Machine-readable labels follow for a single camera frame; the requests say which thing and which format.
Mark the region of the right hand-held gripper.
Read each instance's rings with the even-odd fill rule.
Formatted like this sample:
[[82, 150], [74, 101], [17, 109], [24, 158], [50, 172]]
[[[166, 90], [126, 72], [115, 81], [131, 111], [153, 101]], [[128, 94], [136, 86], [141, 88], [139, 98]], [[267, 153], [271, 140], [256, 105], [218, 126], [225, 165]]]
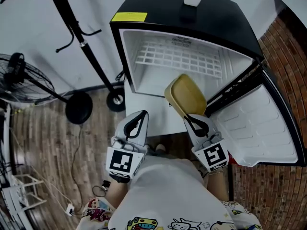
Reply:
[[225, 167], [229, 162], [226, 142], [215, 124], [203, 115], [186, 115], [183, 119], [190, 140], [192, 153], [211, 173]]

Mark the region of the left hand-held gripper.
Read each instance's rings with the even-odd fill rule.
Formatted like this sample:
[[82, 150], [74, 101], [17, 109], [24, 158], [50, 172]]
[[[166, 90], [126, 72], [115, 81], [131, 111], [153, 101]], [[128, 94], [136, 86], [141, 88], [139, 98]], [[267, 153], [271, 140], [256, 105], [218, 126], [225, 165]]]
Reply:
[[116, 128], [107, 148], [106, 170], [118, 183], [129, 183], [144, 162], [148, 122], [148, 112], [141, 110], [125, 117]]

